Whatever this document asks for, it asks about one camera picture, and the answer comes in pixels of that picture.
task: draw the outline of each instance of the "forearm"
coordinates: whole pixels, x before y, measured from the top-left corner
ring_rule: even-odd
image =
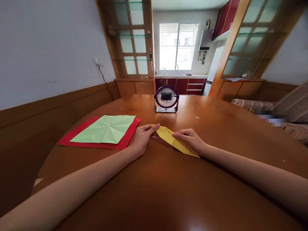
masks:
[[[0,218],[1,230],[52,230],[138,157],[128,147],[47,186]]]
[[[201,155],[256,186],[304,219],[308,219],[307,179],[211,146]]]

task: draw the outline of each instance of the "round table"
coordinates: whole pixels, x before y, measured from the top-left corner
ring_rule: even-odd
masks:
[[[140,125],[172,131],[193,128],[208,144],[308,179],[308,149],[251,112],[206,96],[180,96],[177,113],[156,113],[153,95],[108,103],[82,118],[132,115]],[[55,146],[33,188],[56,180],[118,150]],[[297,218],[219,165],[184,155],[163,140],[83,203],[57,230],[302,230]]]

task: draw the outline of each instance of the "red origami paper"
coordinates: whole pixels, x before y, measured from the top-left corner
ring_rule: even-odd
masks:
[[[79,143],[79,142],[70,142],[75,136],[77,136],[80,132],[82,132],[84,129],[89,127],[92,123],[97,121],[100,117],[94,117],[90,118],[87,121],[83,122],[81,125],[79,125],[77,128],[75,128],[70,133],[67,133],[64,135],[57,143],[57,145],[63,145],[63,146],[71,146],[71,147],[84,147],[84,148],[106,148],[106,149],[117,149],[117,150],[123,150],[127,147],[129,141],[133,137],[135,130],[141,121],[141,119],[135,118],[133,123],[129,126],[127,129],[125,135],[122,137],[122,139],[117,144],[111,144],[111,143]]]

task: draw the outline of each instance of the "yellow origami paper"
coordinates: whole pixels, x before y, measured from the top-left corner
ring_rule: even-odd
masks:
[[[200,158],[198,154],[194,154],[191,151],[189,151],[184,145],[182,145],[178,140],[176,140],[172,134],[174,133],[173,131],[169,130],[166,127],[160,126],[159,129],[156,131],[158,136],[160,138],[162,138],[164,141],[166,141],[167,143],[171,144],[173,147],[175,147],[176,149],[178,149],[180,152],[189,155],[189,156],[193,156],[193,157],[197,157]]]

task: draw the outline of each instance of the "window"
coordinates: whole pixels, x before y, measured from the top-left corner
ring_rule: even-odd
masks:
[[[199,23],[159,24],[159,68],[191,70]]]

